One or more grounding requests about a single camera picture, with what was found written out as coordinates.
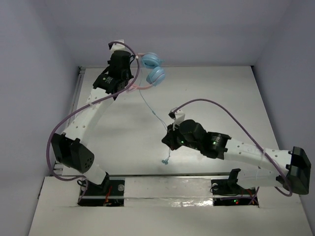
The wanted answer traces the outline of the pink blue cat-ear headphones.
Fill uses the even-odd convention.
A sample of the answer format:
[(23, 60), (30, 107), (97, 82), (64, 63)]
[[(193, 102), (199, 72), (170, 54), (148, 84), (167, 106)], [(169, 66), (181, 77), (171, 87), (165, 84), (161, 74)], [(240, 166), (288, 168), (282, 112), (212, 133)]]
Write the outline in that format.
[(135, 90), (147, 90), (152, 87), (156, 87), (165, 79), (166, 72), (162, 68), (163, 60), (158, 57), (157, 54), (149, 53), (139, 53), (137, 58), (140, 59), (142, 67), (145, 69), (150, 69), (146, 77), (147, 86), (135, 85), (133, 84), (130, 88), (126, 90), (127, 93), (133, 92)]

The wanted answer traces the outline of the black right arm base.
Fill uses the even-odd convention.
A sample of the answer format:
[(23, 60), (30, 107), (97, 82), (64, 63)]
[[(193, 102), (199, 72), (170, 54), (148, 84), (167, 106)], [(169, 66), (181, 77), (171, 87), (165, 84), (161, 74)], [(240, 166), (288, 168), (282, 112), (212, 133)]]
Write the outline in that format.
[(211, 180), (210, 192), (213, 205), (220, 206), (259, 206), (256, 188), (243, 188), (238, 185), (241, 169), (232, 169), (228, 178)]

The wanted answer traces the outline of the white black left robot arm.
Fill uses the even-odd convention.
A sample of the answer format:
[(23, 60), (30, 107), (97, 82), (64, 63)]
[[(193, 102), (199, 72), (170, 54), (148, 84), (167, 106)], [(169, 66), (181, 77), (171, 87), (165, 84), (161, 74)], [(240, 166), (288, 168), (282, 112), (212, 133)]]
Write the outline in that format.
[(105, 110), (116, 100), (117, 93), (133, 78), (130, 64), (134, 57), (127, 51), (114, 51), (108, 66), (93, 83), (87, 108), (79, 112), (62, 134), (52, 137), (56, 160), (84, 175), (98, 194), (109, 190), (108, 174), (96, 164), (94, 154), (87, 148), (88, 141)]

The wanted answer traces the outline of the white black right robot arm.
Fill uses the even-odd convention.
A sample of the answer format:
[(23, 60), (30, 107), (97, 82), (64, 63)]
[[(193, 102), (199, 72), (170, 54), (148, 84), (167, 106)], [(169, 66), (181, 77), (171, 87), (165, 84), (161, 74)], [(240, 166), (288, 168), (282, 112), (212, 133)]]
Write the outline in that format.
[(309, 193), (311, 163), (300, 147), (292, 150), (259, 148), (226, 134), (208, 132), (192, 119), (168, 125), (161, 141), (171, 150), (188, 147), (208, 158), (256, 166), (258, 170), (252, 176), (247, 176), (241, 169), (230, 172), (227, 187), (232, 193), (260, 186), (282, 187), (298, 195)]

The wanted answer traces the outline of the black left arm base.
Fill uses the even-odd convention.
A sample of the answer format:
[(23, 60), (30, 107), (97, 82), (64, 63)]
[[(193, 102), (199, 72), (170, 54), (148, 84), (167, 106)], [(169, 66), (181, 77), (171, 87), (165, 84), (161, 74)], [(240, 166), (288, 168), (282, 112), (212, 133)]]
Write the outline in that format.
[(88, 188), (85, 180), (78, 180), (81, 187), (78, 205), (81, 207), (123, 207), (125, 181), (123, 179), (109, 179), (104, 189), (88, 181)]

